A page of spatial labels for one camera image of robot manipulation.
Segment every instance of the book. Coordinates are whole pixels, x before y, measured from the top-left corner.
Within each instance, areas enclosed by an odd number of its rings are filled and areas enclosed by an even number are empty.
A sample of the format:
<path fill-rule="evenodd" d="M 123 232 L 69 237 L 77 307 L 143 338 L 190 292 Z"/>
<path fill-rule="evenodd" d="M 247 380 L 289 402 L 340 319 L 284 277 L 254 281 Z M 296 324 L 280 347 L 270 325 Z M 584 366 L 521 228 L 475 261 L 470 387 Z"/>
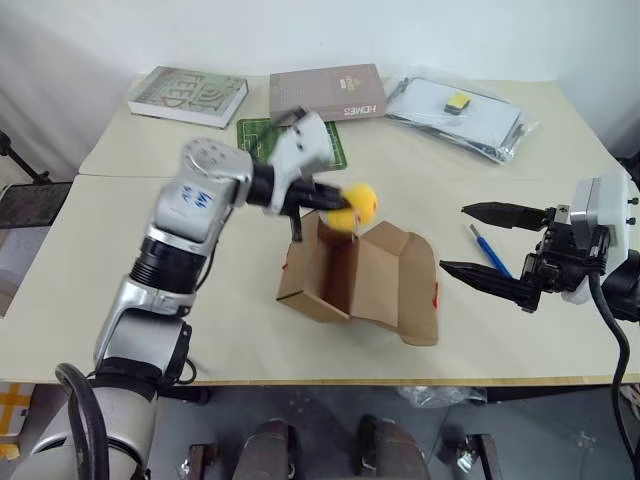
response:
<path fill-rule="evenodd" d="M 128 103 L 132 113 L 225 128 L 248 93 L 244 78 L 156 67 Z"/>
<path fill-rule="evenodd" d="M 272 119 L 304 107 L 325 122 L 380 117 L 386 96 L 378 69 L 372 63 L 275 73 L 270 77 L 269 111 Z M 288 125 L 283 119 L 280 125 Z"/>

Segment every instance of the white table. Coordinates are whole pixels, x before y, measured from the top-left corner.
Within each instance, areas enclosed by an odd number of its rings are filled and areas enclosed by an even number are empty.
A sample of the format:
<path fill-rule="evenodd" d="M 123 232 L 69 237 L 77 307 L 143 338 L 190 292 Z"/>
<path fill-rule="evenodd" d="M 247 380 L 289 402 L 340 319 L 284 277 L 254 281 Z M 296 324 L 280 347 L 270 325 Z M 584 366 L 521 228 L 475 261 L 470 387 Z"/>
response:
<path fill-rule="evenodd" d="M 554 85 L 505 85 L 526 90 L 543 121 L 511 165 L 491 165 L 378 119 L 340 124 L 349 167 L 321 179 L 369 182 L 380 199 L 379 220 L 424 236 L 437 259 L 484 262 L 461 206 L 567 203 L 577 179 L 615 165 Z M 250 97 L 245 111 L 260 102 Z M 0 378 L 51 382 L 62 361 L 91 369 L 94 340 L 137 256 L 162 177 L 176 169 L 183 140 L 205 132 L 235 139 L 231 131 L 116 114 L 0 321 Z M 127 153 L 132 149 L 137 154 Z M 482 231 L 514 273 L 540 239 L 535 232 Z M 257 208 L 238 209 L 227 225 L 187 317 L 200 382 L 549 385 L 611 378 L 616 345 L 591 303 L 575 306 L 545 294 L 530 315 L 441 270 L 434 347 L 408 346 L 364 322 L 316 323 L 275 301 L 289 240 L 288 220 Z M 637 381 L 640 330 L 623 328 L 634 352 L 627 378 Z"/>

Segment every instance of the clear plastic bag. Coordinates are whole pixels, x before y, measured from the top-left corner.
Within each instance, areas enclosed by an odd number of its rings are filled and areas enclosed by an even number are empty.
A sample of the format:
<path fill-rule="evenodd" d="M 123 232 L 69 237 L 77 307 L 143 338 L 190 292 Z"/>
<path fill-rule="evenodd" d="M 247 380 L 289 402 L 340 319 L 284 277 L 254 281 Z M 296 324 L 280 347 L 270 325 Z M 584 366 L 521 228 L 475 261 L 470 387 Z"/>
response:
<path fill-rule="evenodd" d="M 537 125 L 523 108 L 477 83 L 413 67 L 385 84 L 387 117 L 477 152 L 497 163 L 513 159 Z"/>
<path fill-rule="evenodd" d="M 441 408 L 461 402 L 487 403 L 487 389 L 476 387 L 398 387 L 416 408 Z"/>

